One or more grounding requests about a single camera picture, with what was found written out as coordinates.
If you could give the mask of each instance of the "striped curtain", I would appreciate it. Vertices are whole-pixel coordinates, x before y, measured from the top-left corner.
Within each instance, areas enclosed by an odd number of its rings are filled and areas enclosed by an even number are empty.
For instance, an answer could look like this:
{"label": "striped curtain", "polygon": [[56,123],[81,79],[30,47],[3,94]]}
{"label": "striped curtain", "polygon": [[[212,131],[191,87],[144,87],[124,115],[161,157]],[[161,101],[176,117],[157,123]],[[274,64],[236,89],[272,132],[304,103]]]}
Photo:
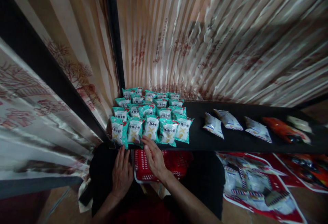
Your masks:
{"label": "striped curtain", "polygon": [[292,107],[328,92],[327,0],[117,0],[126,87]]}

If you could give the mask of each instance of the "red plastic basket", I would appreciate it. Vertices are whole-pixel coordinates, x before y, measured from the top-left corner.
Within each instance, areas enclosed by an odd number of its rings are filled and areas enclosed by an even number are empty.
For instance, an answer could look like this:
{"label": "red plastic basket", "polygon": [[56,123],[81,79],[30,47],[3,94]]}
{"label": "red plastic basket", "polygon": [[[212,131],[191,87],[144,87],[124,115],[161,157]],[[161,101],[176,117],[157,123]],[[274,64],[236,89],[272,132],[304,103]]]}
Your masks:
{"label": "red plastic basket", "polygon": [[[188,165],[192,161],[192,154],[188,151],[162,151],[164,163],[168,170],[180,180],[187,172]],[[144,150],[134,150],[134,172],[137,182],[159,182],[148,168],[147,157]]]}

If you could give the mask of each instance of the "curtain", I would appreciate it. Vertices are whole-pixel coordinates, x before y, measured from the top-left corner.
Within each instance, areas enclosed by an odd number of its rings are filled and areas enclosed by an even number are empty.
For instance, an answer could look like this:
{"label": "curtain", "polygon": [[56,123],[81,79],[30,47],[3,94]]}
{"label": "curtain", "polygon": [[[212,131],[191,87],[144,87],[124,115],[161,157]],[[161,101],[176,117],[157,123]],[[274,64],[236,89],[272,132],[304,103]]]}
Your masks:
{"label": "curtain", "polygon": [[292,107],[328,92],[327,0],[117,0],[126,87]]}
{"label": "curtain", "polygon": [[[105,129],[119,95],[104,0],[15,0]],[[0,39],[0,179],[88,179],[101,140]]]}

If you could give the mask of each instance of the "person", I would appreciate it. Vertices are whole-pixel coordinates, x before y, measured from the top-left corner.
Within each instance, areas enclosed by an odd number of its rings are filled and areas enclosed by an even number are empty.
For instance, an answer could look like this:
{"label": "person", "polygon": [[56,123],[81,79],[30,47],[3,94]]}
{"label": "person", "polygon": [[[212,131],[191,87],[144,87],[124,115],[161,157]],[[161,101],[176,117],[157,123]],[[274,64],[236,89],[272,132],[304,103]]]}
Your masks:
{"label": "person", "polygon": [[221,223],[224,169],[214,152],[194,152],[179,182],[165,167],[154,141],[142,136],[148,166],[171,194],[163,201],[147,199],[134,180],[130,150],[100,145],[90,165],[93,188],[92,223]]}

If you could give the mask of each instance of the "teal snack bag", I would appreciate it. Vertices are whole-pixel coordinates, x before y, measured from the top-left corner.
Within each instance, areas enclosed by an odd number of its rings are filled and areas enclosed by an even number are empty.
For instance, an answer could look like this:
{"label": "teal snack bag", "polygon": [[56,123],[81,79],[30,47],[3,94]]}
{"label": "teal snack bag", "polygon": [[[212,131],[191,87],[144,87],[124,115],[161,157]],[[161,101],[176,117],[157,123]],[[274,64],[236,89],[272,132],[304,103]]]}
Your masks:
{"label": "teal snack bag", "polygon": [[182,105],[184,103],[184,99],[169,99],[168,103],[171,106],[179,106],[179,107],[182,107]]}
{"label": "teal snack bag", "polygon": [[127,142],[140,145],[142,124],[144,120],[137,117],[129,118]]}
{"label": "teal snack bag", "polygon": [[185,107],[169,106],[169,108],[172,109],[172,113],[174,114],[187,116],[187,109]]}
{"label": "teal snack bag", "polygon": [[156,103],[156,106],[158,108],[165,108],[167,105],[168,99],[154,99],[154,102]]}
{"label": "teal snack bag", "polygon": [[147,104],[138,108],[140,118],[146,117],[146,115],[155,115],[155,106]]}
{"label": "teal snack bag", "polygon": [[114,116],[110,118],[110,121],[112,123],[112,140],[119,145],[125,145],[125,148],[127,148],[127,127],[129,121],[124,122],[122,119]]}
{"label": "teal snack bag", "polygon": [[193,119],[175,114],[175,119],[179,122],[175,139],[189,144],[189,129]]}
{"label": "teal snack bag", "polygon": [[180,94],[177,94],[177,93],[167,93],[167,94],[168,94],[169,99],[179,99],[180,98]]}
{"label": "teal snack bag", "polygon": [[158,93],[158,94],[157,94],[157,98],[158,98],[158,99],[168,98],[168,93],[162,93],[162,94]]}
{"label": "teal snack bag", "polygon": [[139,94],[131,94],[131,103],[142,104],[144,102],[145,96]]}
{"label": "teal snack bag", "polygon": [[177,147],[174,139],[178,124],[177,121],[160,118],[160,144],[170,144],[171,146]]}
{"label": "teal snack bag", "polygon": [[156,97],[157,93],[149,90],[145,90],[145,101],[153,102],[153,99]]}
{"label": "teal snack bag", "polygon": [[131,103],[131,98],[116,98],[115,101],[119,107],[127,107],[127,104]]}
{"label": "teal snack bag", "polygon": [[157,137],[157,130],[160,126],[160,121],[157,116],[154,115],[146,115],[146,121],[145,121],[145,130],[143,134],[150,138],[151,140],[155,141],[155,143],[158,143],[158,137]]}
{"label": "teal snack bag", "polygon": [[124,98],[129,98],[131,94],[133,94],[135,92],[135,90],[131,90],[131,89],[123,89],[122,88],[122,93],[123,93],[123,97]]}
{"label": "teal snack bag", "polygon": [[113,111],[114,111],[114,116],[116,118],[120,118],[123,121],[127,121],[127,117],[129,114],[130,109],[129,108],[125,108],[125,107],[113,107]]}
{"label": "teal snack bag", "polygon": [[162,108],[162,109],[157,108],[156,111],[157,111],[157,116],[159,118],[171,119],[172,109],[170,109],[170,108]]}

